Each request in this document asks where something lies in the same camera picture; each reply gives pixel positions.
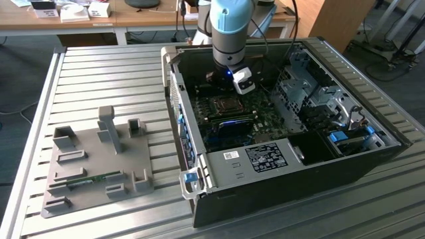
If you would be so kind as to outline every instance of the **green circuit board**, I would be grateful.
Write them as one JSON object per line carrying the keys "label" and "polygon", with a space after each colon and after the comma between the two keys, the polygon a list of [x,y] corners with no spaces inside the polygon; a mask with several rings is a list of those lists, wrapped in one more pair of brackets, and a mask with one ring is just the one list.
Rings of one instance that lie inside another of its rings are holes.
{"label": "green circuit board", "polygon": [[[207,152],[283,138],[288,132],[269,100],[269,93],[255,89],[246,95],[194,97],[190,100]],[[246,122],[250,129],[219,136],[219,127],[230,121]]]}

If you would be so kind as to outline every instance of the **white box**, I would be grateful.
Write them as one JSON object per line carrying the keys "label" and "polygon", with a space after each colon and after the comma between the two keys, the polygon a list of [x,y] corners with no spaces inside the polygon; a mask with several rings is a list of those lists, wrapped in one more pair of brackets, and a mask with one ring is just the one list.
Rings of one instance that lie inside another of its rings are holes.
{"label": "white box", "polygon": [[87,14],[90,17],[109,17],[110,7],[106,2],[91,2],[87,7]]}
{"label": "white box", "polygon": [[82,6],[65,5],[59,9],[59,22],[89,21],[86,8]]}
{"label": "white box", "polygon": [[58,13],[55,9],[43,9],[43,10],[33,10],[34,15],[37,18],[42,17],[58,17]]}

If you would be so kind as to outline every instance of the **aluminum slotted table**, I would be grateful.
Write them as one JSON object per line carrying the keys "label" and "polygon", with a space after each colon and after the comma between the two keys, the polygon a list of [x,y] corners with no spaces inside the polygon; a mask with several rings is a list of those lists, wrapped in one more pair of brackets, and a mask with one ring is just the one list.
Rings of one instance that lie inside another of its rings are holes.
{"label": "aluminum slotted table", "polygon": [[[194,229],[178,185],[161,78],[159,50],[170,44],[67,48],[51,58],[0,238],[423,238],[423,127],[324,42],[308,42],[415,142],[396,159],[354,184]],[[154,192],[43,219],[53,129],[97,127],[97,107],[103,105],[114,106],[114,123],[131,118],[147,122]]]}

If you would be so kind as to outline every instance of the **desk leg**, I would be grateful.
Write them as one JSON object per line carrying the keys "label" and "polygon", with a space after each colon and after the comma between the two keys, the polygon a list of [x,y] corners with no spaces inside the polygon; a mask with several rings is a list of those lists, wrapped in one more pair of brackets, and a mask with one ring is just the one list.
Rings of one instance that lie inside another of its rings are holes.
{"label": "desk leg", "polygon": [[282,39],[282,38],[288,38],[290,37],[292,26],[294,26],[294,22],[286,22],[286,25],[282,27],[282,30],[280,30],[278,38]]}
{"label": "desk leg", "polygon": [[126,45],[126,37],[125,37],[126,27],[114,27],[113,31],[117,37],[118,45]]}

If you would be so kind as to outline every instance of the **metal stand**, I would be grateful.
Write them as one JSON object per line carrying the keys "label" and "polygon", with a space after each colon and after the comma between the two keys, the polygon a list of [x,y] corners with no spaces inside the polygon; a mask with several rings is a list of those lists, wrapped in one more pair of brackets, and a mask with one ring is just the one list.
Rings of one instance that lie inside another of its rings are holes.
{"label": "metal stand", "polygon": [[[358,45],[359,47],[362,47],[364,50],[372,52],[374,54],[382,56],[386,60],[387,60],[387,63],[388,63],[388,70],[394,69],[395,67],[395,64],[396,64],[396,60],[400,58],[400,57],[404,57],[410,60],[410,64],[408,64],[408,69],[411,69],[411,67],[416,64],[416,61],[415,61],[415,55],[418,53],[420,53],[420,51],[425,49],[425,41],[420,43],[420,45],[418,46],[418,48],[414,50],[414,53],[411,55],[407,55],[404,54],[404,50],[406,50],[406,46],[408,45],[414,35],[416,34],[419,28],[422,27],[422,25],[425,24],[425,18],[420,19],[419,23],[416,24],[416,26],[414,27],[414,29],[410,31],[408,35],[406,36],[403,42],[400,44],[398,44],[396,42],[392,41],[392,38],[395,36],[395,34],[398,33],[400,27],[403,26],[403,24],[406,23],[408,17],[411,16],[412,14],[412,11],[414,11],[414,8],[418,6],[418,4],[420,3],[422,0],[414,0],[414,2],[411,3],[408,9],[407,9],[407,12],[406,14],[403,15],[403,17],[400,18],[398,24],[395,25],[394,29],[391,29],[390,31],[390,34],[386,38],[386,40],[391,41],[394,47],[395,47],[395,50],[390,50],[390,51],[384,51],[384,50],[380,50],[378,49],[376,46],[371,46],[370,43],[364,43],[364,42],[358,42],[358,41],[351,41],[352,44]],[[380,27],[382,27],[382,24],[383,22],[387,20],[387,17],[390,15],[390,13],[392,12],[395,6],[396,6],[396,3],[398,3],[398,0],[392,1],[387,10],[384,11],[379,21],[378,21],[378,24],[376,26],[374,27],[372,29],[372,32],[368,36],[368,41],[371,40],[371,38],[375,36],[375,34],[378,33]]]}

